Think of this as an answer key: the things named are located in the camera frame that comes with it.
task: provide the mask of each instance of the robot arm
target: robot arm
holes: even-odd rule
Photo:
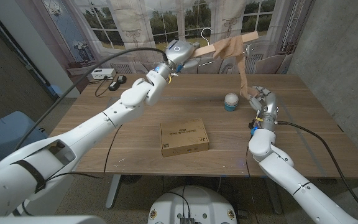
[[[154,105],[177,66],[187,61],[195,48],[173,40],[166,50],[168,63],[160,63],[122,93],[120,100],[74,129],[22,147],[0,162],[0,216],[10,214],[25,199],[35,200],[63,178],[48,178],[75,170],[81,158],[118,126],[140,117],[144,102]]]
[[[261,121],[255,122],[259,128],[249,141],[249,150],[263,172],[290,193],[315,223],[356,223],[356,219],[293,168],[287,153],[274,146],[278,113],[275,94],[259,86],[254,88],[260,96],[251,97],[250,104],[260,114]]]

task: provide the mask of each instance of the cardboard box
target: cardboard box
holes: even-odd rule
[[[209,139],[201,118],[163,123],[160,127],[163,157],[208,150]]]

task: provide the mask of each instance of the wire hook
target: wire hook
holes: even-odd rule
[[[205,27],[202,31],[201,31],[201,37],[204,39],[204,40],[206,40],[206,43],[209,45],[209,41],[207,40],[207,38],[205,38],[204,36],[203,36],[203,32],[204,32],[204,30],[205,29],[209,29],[210,31],[213,31],[211,28],[209,28],[209,27]]]

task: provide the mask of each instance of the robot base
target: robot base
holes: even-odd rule
[[[170,192],[182,195],[183,186],[177,187]],[[183,196],[189,203],[191,220],[188,219],[186,202],[183,202],[186,217],[183,218],[182,198],[175,194],[165,193],[152,205],[147,223],[237,224],[232,205],[215,191],[205,187],[187,185]]]

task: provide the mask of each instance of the power strip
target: power strip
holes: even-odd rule
[[[107,78],[112,78],[116,76],[116,70],[113,68],[97,68],[93,70],[92,77],[95,80],[104,79],[105,76]]]

